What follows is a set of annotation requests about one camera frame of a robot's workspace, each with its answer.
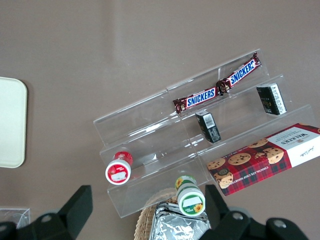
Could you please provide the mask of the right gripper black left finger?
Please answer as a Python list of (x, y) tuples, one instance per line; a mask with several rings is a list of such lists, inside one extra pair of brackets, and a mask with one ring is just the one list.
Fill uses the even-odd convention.
[(37, 240), (75, 240), (92, 212), (92, 187), (82, 185), (58, 212), (40, 216), (32, 231)]

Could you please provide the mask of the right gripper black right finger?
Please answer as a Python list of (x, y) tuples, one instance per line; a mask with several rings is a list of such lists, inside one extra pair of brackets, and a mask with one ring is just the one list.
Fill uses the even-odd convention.
[(215, 185), (205, 186), (205, 211), (211, 226), (202, 240), (264, 240), (265, 226), (241, 210), (231, 210)]

